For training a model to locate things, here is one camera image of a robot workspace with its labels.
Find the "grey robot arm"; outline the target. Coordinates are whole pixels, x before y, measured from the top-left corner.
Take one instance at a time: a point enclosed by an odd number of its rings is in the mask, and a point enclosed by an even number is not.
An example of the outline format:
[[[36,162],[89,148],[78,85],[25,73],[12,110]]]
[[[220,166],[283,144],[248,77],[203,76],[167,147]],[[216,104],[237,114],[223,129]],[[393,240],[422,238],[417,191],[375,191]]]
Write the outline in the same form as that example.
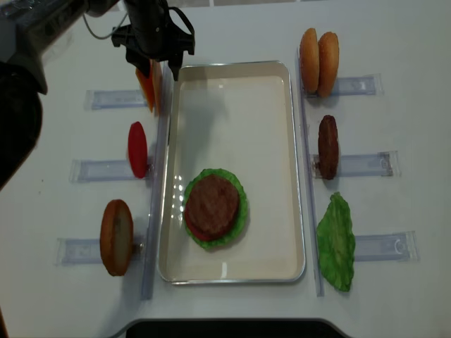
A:
[[[36,146],[42,128],[40,94],[48,87],[43,53],[79,18],[100,17],[115,1],[7,1],[1,5],[1,184]],[[126,1],[129,25],[109,35],[143,75],[151,60],[167,61],[178,79],[183,54],[194,54],[195,32],[186,15],[166,1]]]

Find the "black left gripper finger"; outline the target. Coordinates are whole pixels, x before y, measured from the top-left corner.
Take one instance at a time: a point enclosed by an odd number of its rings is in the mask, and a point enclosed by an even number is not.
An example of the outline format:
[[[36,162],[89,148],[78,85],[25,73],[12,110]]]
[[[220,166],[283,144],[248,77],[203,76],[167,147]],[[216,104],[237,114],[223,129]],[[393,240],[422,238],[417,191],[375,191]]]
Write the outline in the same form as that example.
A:
[[[175,82],[178,81],[179,72],[183,65],[183,56],[170,56],[168,58],[168,67],[170,68],[173,79]]]
[[[127,56],[127,62],[134,65],[146,78],[151,73],[151,62],[148,58],[142,56]]]

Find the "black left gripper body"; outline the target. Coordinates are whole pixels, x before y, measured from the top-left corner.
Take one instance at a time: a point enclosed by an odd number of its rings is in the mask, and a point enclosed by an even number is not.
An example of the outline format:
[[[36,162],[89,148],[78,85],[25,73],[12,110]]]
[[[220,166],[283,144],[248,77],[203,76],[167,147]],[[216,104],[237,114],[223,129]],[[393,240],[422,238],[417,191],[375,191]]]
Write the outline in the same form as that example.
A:
[[[179,8],[152,0],[126,1],[125,7],[130,24],[118,28],[111,40],[115,47],[125,47],[128,63],[148,65],[194,54],[194,28]]]

